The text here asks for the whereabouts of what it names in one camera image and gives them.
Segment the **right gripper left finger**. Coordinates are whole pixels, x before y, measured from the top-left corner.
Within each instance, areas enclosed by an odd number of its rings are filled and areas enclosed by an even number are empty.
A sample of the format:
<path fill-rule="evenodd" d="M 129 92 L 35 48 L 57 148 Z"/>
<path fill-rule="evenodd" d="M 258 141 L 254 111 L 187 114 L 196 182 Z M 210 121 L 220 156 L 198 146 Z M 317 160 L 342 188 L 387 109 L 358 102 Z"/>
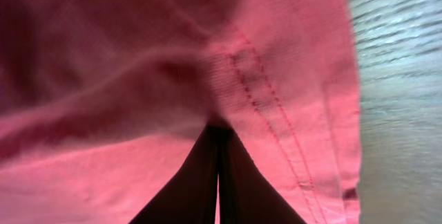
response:
<path fill-rule="evenodd" d="M 214 224 L 219 128 L 206 126 L 178 172 L 131 224 Z"/>

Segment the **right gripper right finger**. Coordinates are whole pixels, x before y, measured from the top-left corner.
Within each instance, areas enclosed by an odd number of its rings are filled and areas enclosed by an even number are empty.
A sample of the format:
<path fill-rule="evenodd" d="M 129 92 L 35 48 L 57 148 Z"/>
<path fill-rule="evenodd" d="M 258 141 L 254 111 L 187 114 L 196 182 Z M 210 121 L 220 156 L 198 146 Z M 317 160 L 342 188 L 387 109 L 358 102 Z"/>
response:
<path fill-rule="evenodd" d="M 232 129 L 220 129 L 218 178 L 221 224 L 305 224 L 259 172 Z"/>

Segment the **orange soccer t-shirt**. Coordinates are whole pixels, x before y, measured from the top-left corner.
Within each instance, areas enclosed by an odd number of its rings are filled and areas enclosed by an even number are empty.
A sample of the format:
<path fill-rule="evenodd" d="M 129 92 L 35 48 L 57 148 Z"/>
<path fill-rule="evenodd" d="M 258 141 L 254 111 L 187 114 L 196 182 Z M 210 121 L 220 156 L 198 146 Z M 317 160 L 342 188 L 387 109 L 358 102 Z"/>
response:
<path fill-rule="evenodd" d="M 1 0 L 1 222 L 128 223 L 208 125 L 307 223 L 357 223 L 348 0 Z"/>

